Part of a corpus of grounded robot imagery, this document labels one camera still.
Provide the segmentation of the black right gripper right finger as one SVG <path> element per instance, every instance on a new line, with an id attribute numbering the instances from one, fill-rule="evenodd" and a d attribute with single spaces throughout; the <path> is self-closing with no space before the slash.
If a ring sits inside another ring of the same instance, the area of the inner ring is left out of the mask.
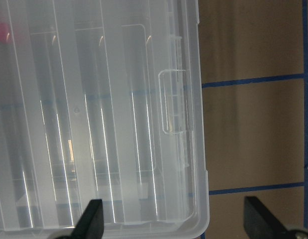
<path id="1" fill-rule="evenodd" d="M 255 196 L 244 198 L 244 230 L 250 239 L 294 239 L 290 232 Z"/>

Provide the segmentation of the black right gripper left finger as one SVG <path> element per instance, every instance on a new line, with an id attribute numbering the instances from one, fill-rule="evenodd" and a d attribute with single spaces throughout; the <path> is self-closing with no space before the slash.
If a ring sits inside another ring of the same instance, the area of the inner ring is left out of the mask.
<path id="1" fill-rule="evenodd" d="M 90 200 L 74 230 L 73 239 L 101 239 L 104 234 L 103 202 Z"/>

